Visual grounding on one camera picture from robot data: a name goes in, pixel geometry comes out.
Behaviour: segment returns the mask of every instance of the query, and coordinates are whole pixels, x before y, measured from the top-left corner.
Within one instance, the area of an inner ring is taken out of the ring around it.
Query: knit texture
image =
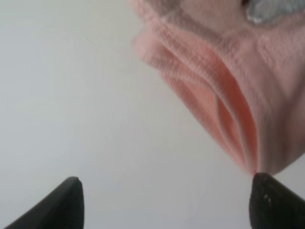
[[[134,40],[224,151],[275,174],[305,149],[305,15],[257,26],[241,0],[130,0]]]

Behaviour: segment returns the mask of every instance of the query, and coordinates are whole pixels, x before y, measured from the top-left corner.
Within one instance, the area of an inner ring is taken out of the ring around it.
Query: gray patch
[[[247,9],[247,17],[255,24],[262,24],[304,8],[305,0],[251,0]]]

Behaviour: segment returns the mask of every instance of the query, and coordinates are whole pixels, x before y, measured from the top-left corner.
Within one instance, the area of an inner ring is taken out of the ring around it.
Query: white background
[[[86,229],[248,229],[243,174],[131,49],[125,0],[0,1],[0,228],[69,176]],[[305,196],[304,159],[277,176]]]

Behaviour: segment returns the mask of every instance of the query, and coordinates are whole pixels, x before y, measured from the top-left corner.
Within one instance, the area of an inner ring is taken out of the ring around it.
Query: black object
[[[255,175],[249,210],[253,229],[305,229],[305,202],[268,174]]]
[[[83,229],[83,226],[82,184],[77,177],[70,177],[5,229]]]

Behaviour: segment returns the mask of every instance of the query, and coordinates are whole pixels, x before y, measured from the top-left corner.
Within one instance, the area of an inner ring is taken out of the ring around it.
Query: pink fabric
[[[241,0],[131,0],[137,53],[251,174],[305,150],[305,15],[256,26]]]

